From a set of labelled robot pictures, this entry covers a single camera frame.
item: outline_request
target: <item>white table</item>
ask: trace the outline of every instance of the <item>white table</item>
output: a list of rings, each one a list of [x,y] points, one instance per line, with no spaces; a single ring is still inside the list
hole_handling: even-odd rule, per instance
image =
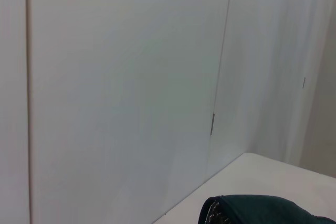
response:
[[[190,194],[155,224],[196,224],[204,201],[230,194],[274,195],[313,215],[336,220],[336,179],[245,153]]]

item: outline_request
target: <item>white wall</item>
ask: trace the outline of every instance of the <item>white wall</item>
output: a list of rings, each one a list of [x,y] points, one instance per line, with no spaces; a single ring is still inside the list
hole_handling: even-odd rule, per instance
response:
[[[0,0],[0,223],[29,224],[25,0]]]
[[[336,177],[336,0],[329,23],[300,166]]]
[[[331,4],[230,0],[207,177],[246,151],[298,164]]]
[[[228,0],[31,0],[34,224],[149,224],[205,180]]]

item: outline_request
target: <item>dark green bag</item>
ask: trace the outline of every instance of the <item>dark green bag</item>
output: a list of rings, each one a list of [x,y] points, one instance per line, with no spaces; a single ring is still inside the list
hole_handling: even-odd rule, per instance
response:
[[[199,216],[198,224],[336,224],[311,215],[292,201],[261,195],[211,197]]]

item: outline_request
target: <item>door hinge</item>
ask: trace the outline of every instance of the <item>door hinge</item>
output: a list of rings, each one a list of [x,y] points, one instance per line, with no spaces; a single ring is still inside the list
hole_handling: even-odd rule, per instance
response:
[[[212,115],[212,124],[211,124],[210,135],[212,135],[212,129],[214,128],[214,120],[215,120],[215,114]]]

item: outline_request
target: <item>dark green fabric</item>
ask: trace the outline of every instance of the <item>dark green fabric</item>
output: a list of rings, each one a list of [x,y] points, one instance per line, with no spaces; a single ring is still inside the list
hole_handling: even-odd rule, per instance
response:
[[[336,224],[316,217],[292,201],[261,195],[228,195],[209,198],[203,205],[198,224],[205,224],[213,202],[218,202],[232,224]]]

